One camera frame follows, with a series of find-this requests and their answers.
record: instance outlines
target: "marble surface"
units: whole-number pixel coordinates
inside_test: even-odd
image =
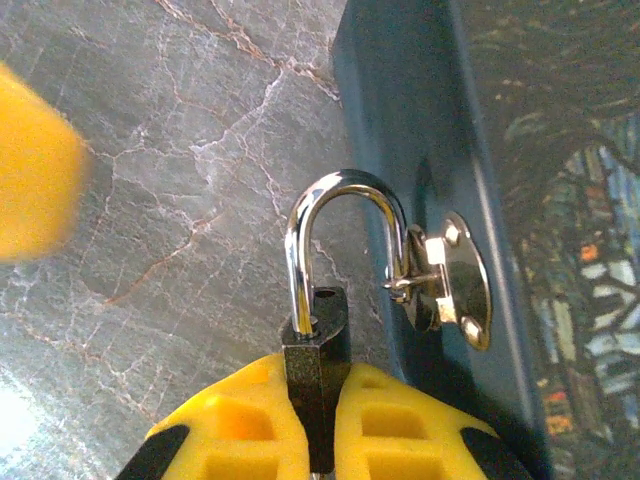
[[[90,144],[65,249],[0,267],[0,478],[114,476],[147,429],[279,350],[296,195],[351,163],[344,0],[0,1],[0,60]],[[357,200],[315,229],[354,354],[384,367]]]

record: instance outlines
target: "black rubber grip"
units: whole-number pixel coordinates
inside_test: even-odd
[[[471,427],[463,428],[460,434],[489,480],[533,480],[518,457],[499,438]]]
[[[161,480],[187,435],[189,427],[175,425],[147,438],[115,480]]]

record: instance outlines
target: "blurry yellow object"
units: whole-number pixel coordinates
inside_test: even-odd
[[[85,165],[80,137],[0,64],[0,261],[68,238]]]
[[[460,435],[468,427],[496,435],[374,367],[353,365],[336,410],[336,478],[486,480]]]
[[[307,438],[289,403],[282,354],[264,357],[202,390],[147,438],[180,425],[189,434],[163,480],[309,478]]]

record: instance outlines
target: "padlock shackle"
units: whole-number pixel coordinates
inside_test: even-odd
[[[345,169],[322,177],[307,188],[294,204],[285,235],[293,329],[301,335],[314,334],[310,255],[313,222],[329,200],[342,195],[368,198],[382,212],[387,246],[387,280],[404,277],[409,268],[404,249],[404,211],[393,191],[375,175],[360,170]]]

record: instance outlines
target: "padlock body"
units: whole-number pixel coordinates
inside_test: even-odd
[[[334,469],[335,412],[351,367],[347,296],[340,287],[314,290],[313,316],[317,333],[302,338],[287,322],[282,345],[289,399],[309,442],[314,473]]]

